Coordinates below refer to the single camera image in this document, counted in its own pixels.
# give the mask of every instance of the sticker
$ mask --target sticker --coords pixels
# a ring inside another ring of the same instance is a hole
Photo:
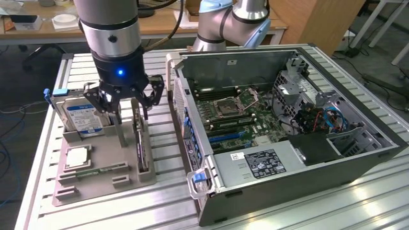
[[[102,130],[101,119],[94,115],[96,108],[90,104],[66,108],[72,123],[81,134],[92,134]]]
[[[232,157],[232,160],[233,160],[233,161],[240,160],[240,159],[244,159],[244,152],[232,153],[232,154],[230,154],[230,157]]]
[[[238,123],[248,123],[250,121],[252,121],[252,117],[238,120]]]
[[[230,122],[230,123],[220,124],[218,127],[225,127],[225,126],[232,126],[232,125],[237,125],[237,122]]]
[[[273,149],[245,155],[245,160],[257,179],[286,172]]]

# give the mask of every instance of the blue led light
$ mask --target blue led light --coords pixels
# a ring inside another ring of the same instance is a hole
[[[116,71],[117,76],[124,76],[125,75],[125,71],[122,69],[118,69]]]

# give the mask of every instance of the blue hard drive label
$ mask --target blue hard drive label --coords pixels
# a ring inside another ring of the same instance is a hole
[[[249,164],[253,176],[257,179],[286,172],[273,149],[250,153],[244,157]]]
[[[96,108],[90,104],[66,107],[66,112],[77,131],[93,136],[102,130],[101,119],[96,113]]]

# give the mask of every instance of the open computer tower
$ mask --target open computer tower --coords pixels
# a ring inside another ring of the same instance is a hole
[[[350,183],[406,148],[302,48],[176,56],[173,115],[200,226]]]

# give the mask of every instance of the wooden desk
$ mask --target wooden desk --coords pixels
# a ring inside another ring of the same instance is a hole
[[[25,2],[22,10],[26,14],[40,15],[46,20],[42,21],[38,31],[4,31],[2,19],[0,20],[0,45],[25,45],[46,43],[85,42],[84,34],[80,30],[54,32],[50,18],[64,11],[65,7],[41,7],[38,2]],[[278,44],[286,24],[278,19],[277,15],[270,15],[272,24],[269,34],[273,34],[270,43]],[[140,19],[141,38],[156,39],[168,36],[174,28],[176,19],[173,9],[164,8],[156,11],[149,18]],[[173,37],[196,37],[197,29],[178,29]]]

